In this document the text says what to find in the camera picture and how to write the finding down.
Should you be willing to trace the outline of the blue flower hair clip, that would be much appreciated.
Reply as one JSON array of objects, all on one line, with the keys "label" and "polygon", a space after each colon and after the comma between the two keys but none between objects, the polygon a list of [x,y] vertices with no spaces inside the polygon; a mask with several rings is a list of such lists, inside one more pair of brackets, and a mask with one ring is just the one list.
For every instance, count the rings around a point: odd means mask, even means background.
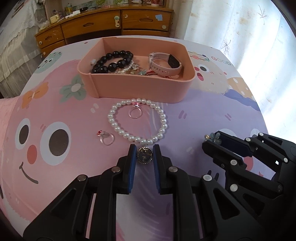
[{"label": "blue flower hair clip", "polygon": [[210,133],[209,135],[205,135],[205,140],[213,142],[217,145],[220,145],[222,143],[222,140],[220,139],[220,133]]}]

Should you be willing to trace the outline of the white pearl bracelet gold charm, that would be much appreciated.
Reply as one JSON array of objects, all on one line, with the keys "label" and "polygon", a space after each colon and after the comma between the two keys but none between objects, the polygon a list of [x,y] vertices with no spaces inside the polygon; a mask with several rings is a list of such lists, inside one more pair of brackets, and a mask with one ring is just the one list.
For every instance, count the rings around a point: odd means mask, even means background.
[{"label": "white pearl bracelet gold charm", "polygon": [[141,164],[152,160],[152,145],[163,139],[168,129],[164,110],[156,102],[143,98],[113,104],[107,120],[117,134],[139,147],[137,161]]}]

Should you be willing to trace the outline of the pink smart watch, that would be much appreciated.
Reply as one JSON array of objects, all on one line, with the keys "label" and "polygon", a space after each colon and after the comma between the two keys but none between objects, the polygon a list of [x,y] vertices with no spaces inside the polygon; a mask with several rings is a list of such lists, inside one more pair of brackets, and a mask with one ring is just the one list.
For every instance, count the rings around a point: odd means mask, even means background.
[{"label": "pink smart watch", "polygon": [[154,52],[149,55],[149,68],[159,76],[172,77],[182,71],[182,63],[172,54]]}]

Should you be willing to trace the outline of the cartoon printed tablecloth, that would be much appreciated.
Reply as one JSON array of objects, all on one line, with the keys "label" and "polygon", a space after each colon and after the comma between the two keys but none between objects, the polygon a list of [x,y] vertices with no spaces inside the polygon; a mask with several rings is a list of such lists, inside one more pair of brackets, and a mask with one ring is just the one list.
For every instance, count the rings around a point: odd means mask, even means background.
[{"label": "cartoon printed tablecloth", "polygon": [[[195,78],[178,103],[160,103],[168,129],[161,152],[190,175],[224,171],[204,154],[204,136],[217,131],[246,138],[267,128],[249,87],[219,50],[181,41]],[[1,211],[18,235],[80,174],[113,167],[130,143],[107,120],[114,98],[86,93],[77,71],[95,45],[89,40],[61,47],[44,60],[23,93],[1,100]]]}]

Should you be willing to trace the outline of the pink plastic tray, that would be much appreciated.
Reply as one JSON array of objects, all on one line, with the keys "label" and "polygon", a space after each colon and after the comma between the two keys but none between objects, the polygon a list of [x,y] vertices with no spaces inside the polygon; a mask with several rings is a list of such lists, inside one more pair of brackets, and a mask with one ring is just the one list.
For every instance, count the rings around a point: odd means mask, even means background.
[{"label": "pink plastic tray", "polygon": [[[107,73],[97,73],[97,61],[114,51],[130,51],[130,62],[124,68],[115,67],[120,60],[108,60],[104,68],[113,67]],[[172,54],[182,63],[179,75],[163,77],[149,68],[149,55],[154,52]],[[78,63],[77,70],[87,93],[95,98],[144,98],[156,102],[177,103],[181,101],[195,78],[195,70],[184,45],[169,38],[147,36],[101,38]]]}]

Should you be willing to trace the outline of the white floral curtain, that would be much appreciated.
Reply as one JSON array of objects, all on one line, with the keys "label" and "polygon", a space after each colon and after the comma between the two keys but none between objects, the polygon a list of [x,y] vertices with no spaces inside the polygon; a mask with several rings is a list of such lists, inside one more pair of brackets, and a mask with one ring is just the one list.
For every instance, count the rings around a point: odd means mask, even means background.
[{"label": "white floral curtain", "polygon": [[254,94],[270,134],[295,141],[295,35],[272,1],[167,1],[171,36],[220,50]]}]

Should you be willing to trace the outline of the lace covered furniture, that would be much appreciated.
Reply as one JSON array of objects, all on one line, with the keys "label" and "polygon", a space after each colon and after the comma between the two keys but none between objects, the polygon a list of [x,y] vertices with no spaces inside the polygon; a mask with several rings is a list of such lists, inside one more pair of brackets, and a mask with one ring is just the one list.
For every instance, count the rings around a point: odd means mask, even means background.
[{"label": "lace covered furniture", "polygon": [[47,23],[43,1],[18,1],[1,24],[1,94],[19,96],[41,63],[35,39]]}]

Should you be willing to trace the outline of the wooden desk with drawers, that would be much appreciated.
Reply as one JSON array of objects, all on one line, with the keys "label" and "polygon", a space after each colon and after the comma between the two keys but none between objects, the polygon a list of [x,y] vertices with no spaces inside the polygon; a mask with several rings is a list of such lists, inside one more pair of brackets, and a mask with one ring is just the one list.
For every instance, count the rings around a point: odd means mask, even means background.
[{"label": "wooden desk with drawers", "polygon": [[53,50],[82,40],[124,35],[168,37],[173,12],[136,4],[106,6],[54,23],[35,38],[44,59]]}]

